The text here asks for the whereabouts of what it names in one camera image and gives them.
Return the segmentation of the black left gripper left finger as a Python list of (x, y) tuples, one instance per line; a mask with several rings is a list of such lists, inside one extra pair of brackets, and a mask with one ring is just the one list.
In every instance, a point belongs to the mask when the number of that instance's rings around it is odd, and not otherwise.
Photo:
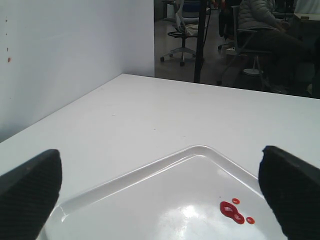
[(35, 240), (54, 209), (62, 185), (62, 161), (48, 149), (0, 177), (0, 238)]

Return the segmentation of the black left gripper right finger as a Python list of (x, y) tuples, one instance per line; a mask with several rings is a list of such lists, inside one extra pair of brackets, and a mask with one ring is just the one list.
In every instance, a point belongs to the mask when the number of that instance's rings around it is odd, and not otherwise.
[(276, 146), (259, 164), (260, 190), (289, 240), (320, 238), (320, 170)]

